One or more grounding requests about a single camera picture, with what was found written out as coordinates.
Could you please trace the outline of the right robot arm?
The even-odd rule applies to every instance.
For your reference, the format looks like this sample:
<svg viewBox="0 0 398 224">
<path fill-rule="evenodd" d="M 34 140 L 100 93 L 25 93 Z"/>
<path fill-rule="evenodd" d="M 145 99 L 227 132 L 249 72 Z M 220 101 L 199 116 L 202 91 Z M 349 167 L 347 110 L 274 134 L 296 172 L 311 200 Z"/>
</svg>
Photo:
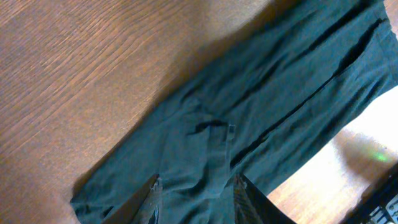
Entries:
<svg viewBox="0 0 398 224">
<path fill-rule="evenodd" d="M 363 193 L 344 224 L 397 224 L 397 164 Z"/>
</svg>

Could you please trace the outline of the black Nike t-shirt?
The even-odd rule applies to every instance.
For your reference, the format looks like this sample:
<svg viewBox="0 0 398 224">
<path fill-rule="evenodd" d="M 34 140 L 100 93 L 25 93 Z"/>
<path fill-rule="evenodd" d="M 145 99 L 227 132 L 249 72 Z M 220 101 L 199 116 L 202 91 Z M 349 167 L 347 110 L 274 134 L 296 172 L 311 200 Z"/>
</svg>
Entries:
<svg viewBox="0 0 398 224">
<path fill-rule="evenodd" d="M 264 194 L 397 85 L 382 1 L 302 1 L 161 102 L 72 198 L 114 215 L 153 175 L 161 223 L 233 223 L 233 176 Z"/>
</svg>

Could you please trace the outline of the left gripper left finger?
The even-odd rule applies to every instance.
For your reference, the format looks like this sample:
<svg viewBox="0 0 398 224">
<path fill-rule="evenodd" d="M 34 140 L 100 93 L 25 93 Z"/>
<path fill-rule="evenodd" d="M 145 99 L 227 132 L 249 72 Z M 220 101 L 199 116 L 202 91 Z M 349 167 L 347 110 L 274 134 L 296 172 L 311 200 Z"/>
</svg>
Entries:
<svg viewBox="0 0 398 224">
<path fill-rule="evenodd" d="M 160 177 L 154 174 L 103 224 L 158 224 L 160 222 Z"/>
</svg>

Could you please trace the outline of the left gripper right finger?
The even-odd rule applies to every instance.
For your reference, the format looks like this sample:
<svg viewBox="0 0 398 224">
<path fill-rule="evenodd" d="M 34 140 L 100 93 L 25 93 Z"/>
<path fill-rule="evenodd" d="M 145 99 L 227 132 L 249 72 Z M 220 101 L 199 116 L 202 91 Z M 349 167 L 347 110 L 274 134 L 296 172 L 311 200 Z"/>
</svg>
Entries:
<svg viewBox="0 0 398 224">
<path fill-rule="evenodd" d="M 233 183 L 235 224 L 295 224 L 245 175 L 235 175 Z"/>
</svg>

